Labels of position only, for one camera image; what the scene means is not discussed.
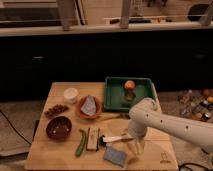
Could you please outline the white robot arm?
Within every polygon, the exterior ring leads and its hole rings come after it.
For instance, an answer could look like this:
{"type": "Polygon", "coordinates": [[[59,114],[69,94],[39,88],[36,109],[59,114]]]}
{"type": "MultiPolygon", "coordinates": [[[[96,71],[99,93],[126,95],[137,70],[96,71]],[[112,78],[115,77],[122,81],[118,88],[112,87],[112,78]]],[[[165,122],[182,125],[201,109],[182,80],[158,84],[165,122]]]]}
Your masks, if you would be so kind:
{"type": "Polygon", "coordinates": [[[213,124],[163,114],[157,109],[152,98],[144,98],[130,108],[128,132],[133,138],[143,138],[151,127],[213,154],[213,124]]]}

